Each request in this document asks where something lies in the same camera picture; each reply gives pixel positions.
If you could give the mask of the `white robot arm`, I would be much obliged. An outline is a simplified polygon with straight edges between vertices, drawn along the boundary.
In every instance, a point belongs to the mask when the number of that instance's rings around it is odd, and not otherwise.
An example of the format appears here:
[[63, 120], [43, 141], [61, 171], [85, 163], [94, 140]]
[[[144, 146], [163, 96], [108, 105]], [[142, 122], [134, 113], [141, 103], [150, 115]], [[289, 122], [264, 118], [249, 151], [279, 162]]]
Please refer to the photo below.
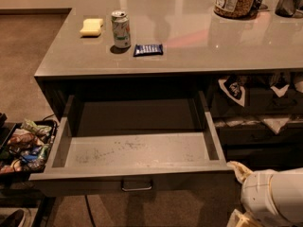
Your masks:
[[241, 184], [242, 213], [235, 209], [226, 227], [303, 227], [303, 168], [253, 171], [227, 163]]

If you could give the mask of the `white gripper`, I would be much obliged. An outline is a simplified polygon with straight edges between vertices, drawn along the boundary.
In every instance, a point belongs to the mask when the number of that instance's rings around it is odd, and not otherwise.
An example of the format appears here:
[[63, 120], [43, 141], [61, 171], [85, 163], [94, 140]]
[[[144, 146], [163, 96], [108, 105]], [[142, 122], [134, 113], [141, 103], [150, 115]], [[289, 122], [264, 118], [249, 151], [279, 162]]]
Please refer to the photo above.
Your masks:
[[[234, 170], [236, 179], [242, 183], [241, 203], [244, 209], [257, 220], [266, 220], [277, 215], [271, 193], [271, 179], [274, 171], [252, 171], [244, 164], [229, 161], [226, 164]], [[227, 222], [226, 227], [262, 227], [247, 212], [244, 214], [235, 209]]]

